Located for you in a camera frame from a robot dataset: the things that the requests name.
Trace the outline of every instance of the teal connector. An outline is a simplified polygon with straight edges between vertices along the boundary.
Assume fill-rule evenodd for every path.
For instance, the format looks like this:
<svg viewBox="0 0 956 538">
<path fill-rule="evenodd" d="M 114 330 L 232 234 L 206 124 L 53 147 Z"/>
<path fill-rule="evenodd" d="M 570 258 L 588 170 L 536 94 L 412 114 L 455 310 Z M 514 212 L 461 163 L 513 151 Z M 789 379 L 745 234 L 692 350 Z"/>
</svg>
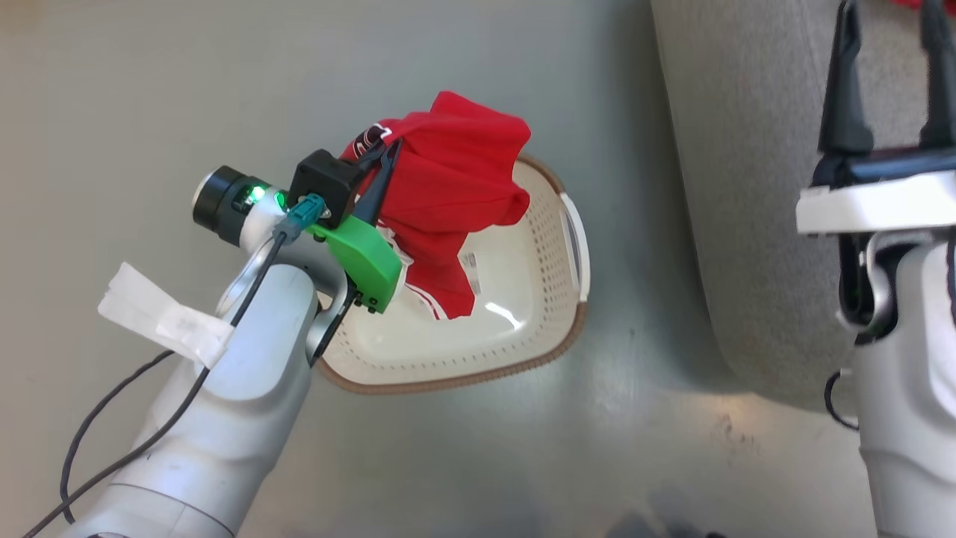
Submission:
<svg viewBox="0 0 956 538">
<path fill-rule="evenodd" d="M 318 194 L 309 194 L 286 213 L 286 217 L 272 229 L 272 237 L 286 235 L 286 244 L 290 244 L 306 228 L 316 224 L 325 210 L 325 200 Z"/>
</svg>

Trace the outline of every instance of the green bracket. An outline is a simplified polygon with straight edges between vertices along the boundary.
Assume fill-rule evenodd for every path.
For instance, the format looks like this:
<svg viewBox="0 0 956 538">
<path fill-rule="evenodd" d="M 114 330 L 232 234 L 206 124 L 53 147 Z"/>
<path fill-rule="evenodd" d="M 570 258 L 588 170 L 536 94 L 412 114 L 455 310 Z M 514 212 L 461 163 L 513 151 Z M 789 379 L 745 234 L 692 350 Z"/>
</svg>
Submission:
<svg viewBox="0 0 956 538">
<path fill-rule="evenodd" d="M 345 274 L 356 284 L 363 306 L 385 311 L 395 295 L 402 262 L 374 226 L 349 215 L 334 230 L 314 224 L 305 233 L 329 245 Z"/>
</svg>

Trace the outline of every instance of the basket handle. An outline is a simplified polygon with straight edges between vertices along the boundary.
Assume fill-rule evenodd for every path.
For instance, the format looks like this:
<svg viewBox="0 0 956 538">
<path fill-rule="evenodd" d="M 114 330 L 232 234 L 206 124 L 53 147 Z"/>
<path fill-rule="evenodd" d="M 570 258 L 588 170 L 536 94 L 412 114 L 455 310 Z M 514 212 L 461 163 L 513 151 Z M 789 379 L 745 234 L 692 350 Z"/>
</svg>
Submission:
<svg viewBox="0 0 956 538">
<path fill-rule="evenodd" d="M 561 202 L 564 204 L 564 219 L 561 221 L 564 228 L 564 242 L 568 247 L 568 259 L 571 261 L 571 272 L 575 278 L 575 289 L 578 300 L 585 303 L 591 293 L 591 255 L 588 252 L 588 238 L 584 234 L 584 223 L 577 212 L 575 202 L 567 192 L 561 193 Z"/>
</svg>

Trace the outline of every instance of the red cloth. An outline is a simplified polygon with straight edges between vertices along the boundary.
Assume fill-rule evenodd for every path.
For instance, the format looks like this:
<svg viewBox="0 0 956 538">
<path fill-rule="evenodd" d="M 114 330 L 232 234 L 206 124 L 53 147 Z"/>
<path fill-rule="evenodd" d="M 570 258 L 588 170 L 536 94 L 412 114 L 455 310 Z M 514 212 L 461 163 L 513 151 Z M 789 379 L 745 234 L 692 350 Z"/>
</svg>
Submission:
<svg viewBox="0 0 956 538">
<path fill-rule="evenodd" d="M 893 0 L 893 1 L 896 2 L 897 4 L 907 6 L 908 8 L 913 8 L 914 10 L 917 10 L 920 7 L 920 5 L 923 4 L 923 0 Z M 943 2 L 943 5 L 946 8 L 947 13 L 949 13 L 950 15 L 956 15 L 956 1 L 945 0 Z"/>
<path fill-rule="evenodd" d="M 382 120 L 342 154 L 354 161 L 379 138 L 404 140 L 380 224 L 414 260 L 406 283 L 425 292 L 436 317 L 471 314 L 474 295 L 458 260 L 467 235 L 515 224 L 528 209 L 531 199 L 511 174 L 530 137 L 520 118 L 442 92 L 428 112 Z"/>
</svg>

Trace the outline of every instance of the gray floor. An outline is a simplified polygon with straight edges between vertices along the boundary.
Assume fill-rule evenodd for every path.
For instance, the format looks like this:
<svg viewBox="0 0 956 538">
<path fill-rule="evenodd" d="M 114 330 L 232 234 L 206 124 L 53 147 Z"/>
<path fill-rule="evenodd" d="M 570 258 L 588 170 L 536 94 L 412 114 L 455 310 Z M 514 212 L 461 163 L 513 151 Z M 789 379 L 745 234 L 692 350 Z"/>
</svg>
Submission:
<svg viewBox="0 0 956 538">
<path fill-rule="evenodd" d="M 450 88 L 526 118 L 565 181 L 587 328 L 556 363 L 453 392 L 316 376 L 243 536 L 874 535 L 856 437 L 722 366 L 645 1 L 5 0 L 0 74 L 0 534 L 54 505 L 74 428 L 155 352 L 96 314 L 120 262 L 206 309 L 240 268 L 189 219 L 206 171 L 283 183 Z M 129 446 L 163 379 L 104 414 L 76 476 Z"/>
</svg>

